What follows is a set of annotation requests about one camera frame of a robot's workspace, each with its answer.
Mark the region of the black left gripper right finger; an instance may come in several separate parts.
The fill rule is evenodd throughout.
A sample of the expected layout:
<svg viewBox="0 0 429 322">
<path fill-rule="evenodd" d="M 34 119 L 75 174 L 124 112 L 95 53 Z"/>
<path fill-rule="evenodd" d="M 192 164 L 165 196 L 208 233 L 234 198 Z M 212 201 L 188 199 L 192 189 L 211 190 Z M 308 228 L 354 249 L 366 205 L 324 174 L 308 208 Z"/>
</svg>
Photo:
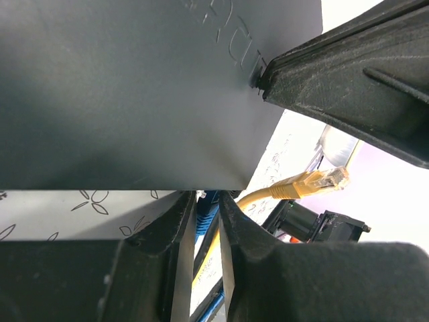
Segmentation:
<svg viewBox="0 0 429 322">
<path fill-rule="evenodd" d="M 427 321 L 428 255 L 413 244 L 284 243 L 220 194 L 228 321 Z"/>
</svg>

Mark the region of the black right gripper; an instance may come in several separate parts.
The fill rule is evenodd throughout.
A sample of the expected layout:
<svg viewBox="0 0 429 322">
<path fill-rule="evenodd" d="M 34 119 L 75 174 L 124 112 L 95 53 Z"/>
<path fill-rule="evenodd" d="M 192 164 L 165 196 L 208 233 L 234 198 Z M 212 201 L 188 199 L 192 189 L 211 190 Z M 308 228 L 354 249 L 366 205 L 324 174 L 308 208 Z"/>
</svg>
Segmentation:
<svg viewBox="0 0 429 322">
<path fill-rule="evenodd" d="M 299 242 L 357 242 L 371 228 L 363 221 L 325 211 L 317 214 L 294 200 L 281 200 L 262 228 L 275 235 L 285 233 Z"/>
</svg>

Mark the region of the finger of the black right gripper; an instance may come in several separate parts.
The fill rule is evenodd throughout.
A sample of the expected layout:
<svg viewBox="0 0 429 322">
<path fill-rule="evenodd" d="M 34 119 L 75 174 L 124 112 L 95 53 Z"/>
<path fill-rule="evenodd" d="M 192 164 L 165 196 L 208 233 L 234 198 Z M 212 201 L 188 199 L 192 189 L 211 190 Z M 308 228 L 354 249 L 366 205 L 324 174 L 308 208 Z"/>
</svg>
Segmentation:
<svg viewBox="0 0 429 322">
<path fill-rule="evenodd" d="M 382 1 L 274 58 L 268 103 L 428 167 L 428 2 Z"/>
</svg>

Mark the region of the black network switch box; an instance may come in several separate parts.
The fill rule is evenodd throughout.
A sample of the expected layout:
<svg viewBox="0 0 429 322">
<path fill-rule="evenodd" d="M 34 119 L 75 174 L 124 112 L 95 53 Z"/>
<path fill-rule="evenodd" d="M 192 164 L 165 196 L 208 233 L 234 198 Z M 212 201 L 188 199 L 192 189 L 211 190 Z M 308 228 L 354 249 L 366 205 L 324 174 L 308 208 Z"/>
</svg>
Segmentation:
<svg viewBox="0 0 429 322">
<path fill-rule="evenodd" d="M 242 190 L 319 1 L 2 1 L 1 188 Z"/>
</svg>

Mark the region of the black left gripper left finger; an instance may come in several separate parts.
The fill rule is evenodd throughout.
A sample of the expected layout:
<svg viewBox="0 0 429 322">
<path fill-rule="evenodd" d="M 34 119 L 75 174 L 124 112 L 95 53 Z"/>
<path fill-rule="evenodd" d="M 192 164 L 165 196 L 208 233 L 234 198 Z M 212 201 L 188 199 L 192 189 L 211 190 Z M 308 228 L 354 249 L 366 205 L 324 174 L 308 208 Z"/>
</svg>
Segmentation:
<svg viewBox="0 0 429 322">
<path fill-rule="evenodd" d="M 187 321 L 196 194 L 126 239 L 4 241 L 2 321 Z"/>
</svg>

